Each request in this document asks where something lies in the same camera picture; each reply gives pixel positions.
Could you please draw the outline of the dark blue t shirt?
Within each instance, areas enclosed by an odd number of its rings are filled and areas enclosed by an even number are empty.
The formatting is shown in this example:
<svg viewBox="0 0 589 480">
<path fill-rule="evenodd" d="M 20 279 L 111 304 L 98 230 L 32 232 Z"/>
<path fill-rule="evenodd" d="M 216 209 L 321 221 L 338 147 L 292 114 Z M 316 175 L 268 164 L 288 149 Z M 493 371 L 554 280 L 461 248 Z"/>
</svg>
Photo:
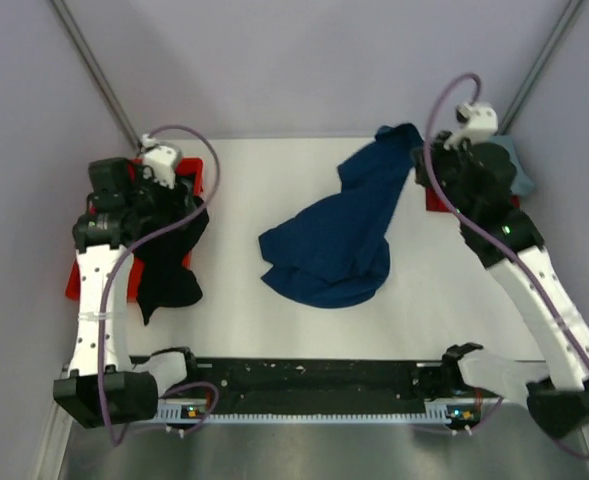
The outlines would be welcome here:
<svg viewBox="0 0 589 480">
<path fill-rule="evenodd" d="M 341 188 L 259 237 L 262 281 L 304 305 L 338 309 L 372 299 L 390 273 L 385 238 L 423 140 L 411 123 L 382 126 L 337 168 Z"/>
</svg>

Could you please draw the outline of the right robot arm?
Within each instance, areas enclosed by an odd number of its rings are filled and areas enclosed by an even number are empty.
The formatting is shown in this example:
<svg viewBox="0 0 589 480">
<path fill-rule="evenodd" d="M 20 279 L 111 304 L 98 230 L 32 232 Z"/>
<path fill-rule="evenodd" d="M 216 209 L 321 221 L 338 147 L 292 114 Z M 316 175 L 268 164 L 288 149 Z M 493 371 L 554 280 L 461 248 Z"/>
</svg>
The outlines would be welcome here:
<svg viewBox="0 0 589 480">
<path fill-rule="evenodd" d="M 541 365 L 509 360 L 467 343 L 446 351 L 443 388 L 461 396 L 473 387 L 526 408 L 560 440 L 589 424 L 589 327 L 556 274 L 545 241 L 512 200 L 517 169 L 492 142 L 463 141 L 448 149 L 443 132 L 412 152 L 417 184 L 438 182 L 460 222 L 466 246 L 516 306 L 543 356 Z"/>
</svg>

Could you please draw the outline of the black t shirt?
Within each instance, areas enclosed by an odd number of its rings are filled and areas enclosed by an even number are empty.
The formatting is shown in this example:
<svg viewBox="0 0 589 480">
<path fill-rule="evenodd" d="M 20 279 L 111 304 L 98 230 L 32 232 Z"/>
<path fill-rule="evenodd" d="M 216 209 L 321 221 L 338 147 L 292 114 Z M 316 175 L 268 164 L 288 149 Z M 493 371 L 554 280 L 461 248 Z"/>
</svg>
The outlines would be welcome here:
<svg viewBox="0 0 589 480">
<path fill-rule="evenodd" d="M 204 209 L 181 228 L 157 237 L 141 247 L 134 256 L 145 268 L 138 288 L 137 303 L 143 324 L 147 326 L 158 308 L 183 308 L 203 297 L 195 274 L 183 264 L 209 223 Z"/>
</svg>

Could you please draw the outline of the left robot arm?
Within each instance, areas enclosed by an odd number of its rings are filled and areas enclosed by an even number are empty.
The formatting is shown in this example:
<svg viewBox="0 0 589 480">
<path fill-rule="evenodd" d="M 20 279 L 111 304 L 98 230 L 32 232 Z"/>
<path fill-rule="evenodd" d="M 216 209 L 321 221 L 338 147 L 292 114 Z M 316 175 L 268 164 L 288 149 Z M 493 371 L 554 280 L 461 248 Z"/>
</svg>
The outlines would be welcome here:
<svg viewBox="0 0 589 480">
<path fill-rule="evenodd" d="M 190 396 L 201 374 L 186 347 L 169 347 L 136 363 L 128 352 L 127 309 L 144 322 L 160 308 L 203 297 L 190 255 L 209 223 L 203 162 L 122 157 L 88 166 L 92 186 L 72 228 L 76 253 L 69 284 L 77 289 L 76 343 L 56 403 L 85 428 L 152 419 L 169 390 Z"/>
</svg>

